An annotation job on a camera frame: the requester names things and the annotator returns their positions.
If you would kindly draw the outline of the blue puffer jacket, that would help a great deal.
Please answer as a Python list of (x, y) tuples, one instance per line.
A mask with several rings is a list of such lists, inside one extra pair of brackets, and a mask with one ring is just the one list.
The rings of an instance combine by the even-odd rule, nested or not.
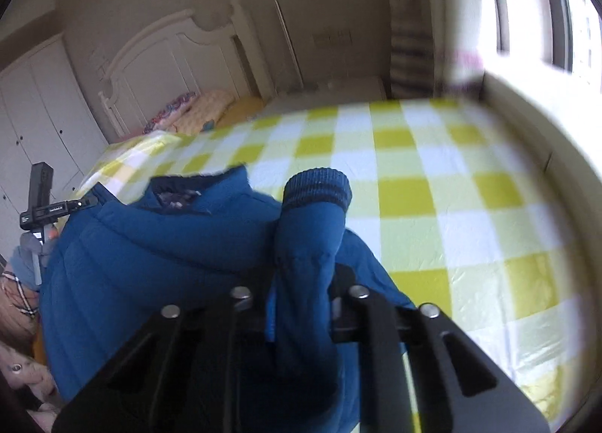
[(122, 204), (102, 185), (55, 241), (40, 291), (49, 369), (72, 400), (165, 305), (195, 309), (246, 285), (265, 309), (250, 355), (249, 426), (256, 432), (349, 432), (358, 424), (353, 344), (331, 340), (328, 290), (338, 266), (394, 305), (409, 306), (364, 241), (346, 226), (346, 175), (293, 176), (275, 200), (238, 166), (153, 178)]

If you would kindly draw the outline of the window with dark frame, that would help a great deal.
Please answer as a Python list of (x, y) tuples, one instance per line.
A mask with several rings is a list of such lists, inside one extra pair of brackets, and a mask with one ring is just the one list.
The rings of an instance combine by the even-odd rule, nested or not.
[(495, 0), (498, 53), (601, 90), (601, 0)]

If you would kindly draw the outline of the yellow white checkered bedsheet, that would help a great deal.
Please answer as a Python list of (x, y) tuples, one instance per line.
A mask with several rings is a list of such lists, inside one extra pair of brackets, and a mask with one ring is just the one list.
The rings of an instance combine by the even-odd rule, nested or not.
[(397, 286), (446, 312), (553, 430), (576, 414), (596, 370), (591, 272), (558, 195), (491, 110), (373, 102), (149, 134), (107, 148), (83, 188), (130, 203), (155, 175), (238, 164), (272, 197), (309, 168), (345, 173), (347, 225)]

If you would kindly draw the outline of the white wardrobe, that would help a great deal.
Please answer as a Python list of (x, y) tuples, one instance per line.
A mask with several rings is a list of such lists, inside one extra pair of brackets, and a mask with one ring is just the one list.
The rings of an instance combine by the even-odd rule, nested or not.
[(1, 256), (20, 240), (30, 170), (53, 168), (52, 200), (68, 200), (107, 148), (73, 73), (62, 36), (40, 43), (1, 71)]

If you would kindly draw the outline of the beige curtain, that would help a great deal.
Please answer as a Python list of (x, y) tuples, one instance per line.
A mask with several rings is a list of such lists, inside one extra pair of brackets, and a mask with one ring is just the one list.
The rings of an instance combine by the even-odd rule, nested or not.
[(496, 49), (494, 0), (389, 0), (395, 99), (479, 95)]

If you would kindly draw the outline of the colourful patterned pillow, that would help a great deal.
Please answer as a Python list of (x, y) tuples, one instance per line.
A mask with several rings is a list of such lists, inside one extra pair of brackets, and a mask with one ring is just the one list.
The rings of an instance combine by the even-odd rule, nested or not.
[(188, 91), (167, 104), (144, 127), (143, 133), (167, 131), (196, 135), (212, 129), (225, 111), (235, 102), (235, 97), (220, 89), (205, 93)]

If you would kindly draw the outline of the white bed headboard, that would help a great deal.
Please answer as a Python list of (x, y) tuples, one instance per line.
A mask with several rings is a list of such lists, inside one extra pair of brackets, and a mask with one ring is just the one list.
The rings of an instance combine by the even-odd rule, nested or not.
[(110, 92), (98, 93), (116, 134), (141, 130), (169, 101), (188, 91), (226, 90), (237, 99), (277, 94), (258, 33), (241, 0), (228, 24), (199, 27), (195, 11), (167, 15), (134, 35), (107, 66)]

